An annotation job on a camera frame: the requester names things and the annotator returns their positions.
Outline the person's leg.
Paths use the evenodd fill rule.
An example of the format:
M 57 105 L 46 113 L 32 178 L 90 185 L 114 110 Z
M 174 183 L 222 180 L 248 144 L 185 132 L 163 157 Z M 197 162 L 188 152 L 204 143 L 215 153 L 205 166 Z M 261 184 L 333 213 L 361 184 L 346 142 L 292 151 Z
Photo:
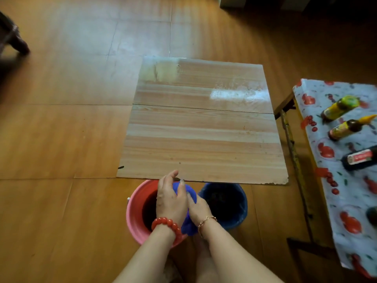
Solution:
M 207 241 L 196 234 L 193 237 L 196 252 L 196 283 L 220 283 L 219 274 L 210 254 Z M 184 283 L 172 257 L 168 255 L 158 283 Z

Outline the blue plastic bucket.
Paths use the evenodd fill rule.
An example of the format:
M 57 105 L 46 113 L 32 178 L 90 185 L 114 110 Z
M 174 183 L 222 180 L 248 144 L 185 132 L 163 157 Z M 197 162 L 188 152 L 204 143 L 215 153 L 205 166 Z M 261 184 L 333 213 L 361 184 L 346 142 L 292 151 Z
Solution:
M 206 183 L 199 196 L 225 230 L 237 228 L 247 217 L 248 200 L 240 184 Z

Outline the green-capped sauce bottle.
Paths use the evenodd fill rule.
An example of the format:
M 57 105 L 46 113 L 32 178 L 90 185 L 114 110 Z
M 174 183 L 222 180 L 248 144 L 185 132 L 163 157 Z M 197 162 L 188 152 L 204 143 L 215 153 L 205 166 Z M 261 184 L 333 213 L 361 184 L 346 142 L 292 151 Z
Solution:
M 356 96 L 346 95 L 333 103 L 321 113 L 323 123 L 330 123 L 351 110 L 360 106 L 360 99 Z

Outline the wooden folding table frame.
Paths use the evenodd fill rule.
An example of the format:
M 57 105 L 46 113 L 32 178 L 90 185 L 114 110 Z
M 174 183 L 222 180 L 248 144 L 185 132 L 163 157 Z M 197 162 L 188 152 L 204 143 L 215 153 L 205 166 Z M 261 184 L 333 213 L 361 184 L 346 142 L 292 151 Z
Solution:
M 315 208 L 313 201 L 310 198 L 310 192 L 307 187 L 303 169 L 300 165 L 299 156 L 296 151 L 296 143 L 293 137 L 293 133 L 290 128 L 289 120 L 286 113 L 289 110 L 296 110 L 298 108 L 294 92 L 291 92 L 285 100 L 283 100 L 275 109 L 274 115 L 275 119 L 281 119 L 282 127 L 285 131 L 285 136 L 287 140 L 287 146 L 290 152 L 290 156 L 293 162 L 293 167 L 295 170 L 295 177 L 299 187 L 300 197 L 302 200 L 304 208 L 304 218 L 305 224 L 309 236 L 309 241 L 305 242 L 295 238 L 287 238 L 287 244 L 289 246 L 290 252 L 295 259 L 299 258 L 299 250 L 307 252 L 318 257 L 322 257 L 328 260 L 337 261 L 338 256 L 334 247 L 330 247 L 327 244 L 321 243 L 315 234 L 316 224 L 314 221 L 317 217 L 314 215 Z

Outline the person's right forearm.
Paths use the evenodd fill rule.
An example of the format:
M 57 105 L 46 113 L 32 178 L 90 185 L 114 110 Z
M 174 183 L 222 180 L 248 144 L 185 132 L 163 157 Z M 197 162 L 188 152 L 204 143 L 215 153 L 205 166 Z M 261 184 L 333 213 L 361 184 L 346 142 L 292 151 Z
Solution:
M 206 221 L 200 233 L 208 242 L 220 283 L 283 283 L 214 219 Z

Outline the dark wooden furniture leg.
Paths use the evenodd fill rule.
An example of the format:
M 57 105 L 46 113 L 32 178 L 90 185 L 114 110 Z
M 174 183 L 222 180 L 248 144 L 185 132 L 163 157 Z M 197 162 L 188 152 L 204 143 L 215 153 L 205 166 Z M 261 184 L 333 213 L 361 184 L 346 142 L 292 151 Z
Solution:
M 23 56 L 30 53 L 27 43 L 21 38 L 18 26 L 0 11 L 0 55 L 7 45 Z

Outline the light wood-pattern floor sheet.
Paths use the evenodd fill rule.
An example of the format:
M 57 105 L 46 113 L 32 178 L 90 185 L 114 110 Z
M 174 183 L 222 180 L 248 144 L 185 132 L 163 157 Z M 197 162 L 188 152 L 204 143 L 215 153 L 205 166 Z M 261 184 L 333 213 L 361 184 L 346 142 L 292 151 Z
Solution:
M 133 104 L 273 114 L 263 66 L 145 56 Z
M 286 185 L 273 114 L 134 104 L 117 177 Z

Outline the person's right hand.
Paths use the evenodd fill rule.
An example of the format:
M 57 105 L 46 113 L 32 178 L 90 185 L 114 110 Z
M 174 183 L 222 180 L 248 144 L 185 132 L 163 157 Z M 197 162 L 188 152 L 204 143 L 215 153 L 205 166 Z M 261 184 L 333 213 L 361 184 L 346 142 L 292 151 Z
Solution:
M 209 219 L 217 221 L 211 213 L 208 203 L 199 195 L 197 195 L 196 207 L 188 207 L 192 222 L 198 229 Z

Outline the dark bottle with red label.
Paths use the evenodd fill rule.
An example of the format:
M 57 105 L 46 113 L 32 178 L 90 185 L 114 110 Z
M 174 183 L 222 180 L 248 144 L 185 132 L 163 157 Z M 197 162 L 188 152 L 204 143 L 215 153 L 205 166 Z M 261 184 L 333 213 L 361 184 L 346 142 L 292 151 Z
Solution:
M 377 145 L 351 152 L 342 157 L 341 163 L 347 171 L 357 171 L 377 165 Z

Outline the person's left hand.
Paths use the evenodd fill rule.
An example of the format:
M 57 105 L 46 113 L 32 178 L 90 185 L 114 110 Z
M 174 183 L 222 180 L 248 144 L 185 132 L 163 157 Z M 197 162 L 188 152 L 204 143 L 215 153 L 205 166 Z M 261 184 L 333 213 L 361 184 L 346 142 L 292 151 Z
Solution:
M 172 189 L 173 179 L 178 176 L 178 173 L 178 170 L 171 171 L 159 180 L 156 215 L 157 218 L 165 217 L 172 220 L 181 227 L 187 214 L 188 203 L 180 203 L 178 194 L 176 195 Z

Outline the fruit-print tablecloth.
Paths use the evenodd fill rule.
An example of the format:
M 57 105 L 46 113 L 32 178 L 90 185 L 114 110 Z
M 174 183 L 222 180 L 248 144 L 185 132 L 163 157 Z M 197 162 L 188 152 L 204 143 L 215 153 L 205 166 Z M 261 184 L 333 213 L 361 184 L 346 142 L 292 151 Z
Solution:
M 377 206 L 377 165 L 358 171 L 344 169 L 343 156 L 377 145 L 377 117 L 358 133 L 332 141 L 328 132 L 350 119 L 377 114 L 377 86 L 300 79 L 293 87 L 303 121 L 317 182 L 322 186 L 337 255 L 342 267 L 377 279 L 377 229 L 366 210 Z M 340 118 L 323 123 L 321 113 L 346 95 L 360 106 Z

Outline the dark round object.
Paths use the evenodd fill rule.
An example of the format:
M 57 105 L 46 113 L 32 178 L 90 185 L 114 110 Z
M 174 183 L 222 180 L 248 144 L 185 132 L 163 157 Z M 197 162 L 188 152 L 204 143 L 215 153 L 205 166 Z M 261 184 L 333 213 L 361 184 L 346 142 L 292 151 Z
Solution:
M 377 229 L 377 206 L 370 207 L 366 210 L 366 217 L 375 229 Z

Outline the pink plastic bucket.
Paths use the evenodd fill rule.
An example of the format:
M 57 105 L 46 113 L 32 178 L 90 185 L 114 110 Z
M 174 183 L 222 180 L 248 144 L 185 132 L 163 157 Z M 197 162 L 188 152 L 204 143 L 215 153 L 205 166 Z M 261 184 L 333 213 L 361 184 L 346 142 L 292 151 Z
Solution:
M 158 180 L 146 180 L 131 195 L 126 210 L 129 232 L 142 245 L 152 233 L 152 222 L 156 218 L 156 196 Z

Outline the blue cloth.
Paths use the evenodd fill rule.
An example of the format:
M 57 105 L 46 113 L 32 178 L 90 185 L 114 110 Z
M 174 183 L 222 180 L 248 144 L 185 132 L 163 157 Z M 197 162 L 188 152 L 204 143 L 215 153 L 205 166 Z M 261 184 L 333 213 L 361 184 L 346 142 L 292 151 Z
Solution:
M 175 177 L 173 179 L 172 189 L 174 190 L 176 195 L 178 194 L 178 187 L 179 187 L 180 181 L 181 180 L 177 177 Z M 190 194 L 194 203 L 197 203 L 197 193 L 195 192 L 195 190 L 191 186 L 189 186 L 188 184 L 185 184 L 185 187 L 186 187 L 186 192 L 188 194 Z M 182 234 L 185 234 L 185 235 L 188 235 L 188 236 L 193 236 L 198 232 L 198 228 L 196 227 L 196 225 L 191 220 L 189 209 L 187 210 L 185 220 L 184 220 L 184 222 L 181 226 L 181 232 L 182 232 Z

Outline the person's left forearm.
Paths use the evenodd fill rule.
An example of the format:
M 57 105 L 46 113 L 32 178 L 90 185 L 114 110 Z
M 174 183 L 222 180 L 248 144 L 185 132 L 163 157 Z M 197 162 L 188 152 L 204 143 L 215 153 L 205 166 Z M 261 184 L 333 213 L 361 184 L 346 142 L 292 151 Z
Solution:
M 157 283 L 176 239 L 167 225 L 158 225 L 140 246 L 113 283 Z

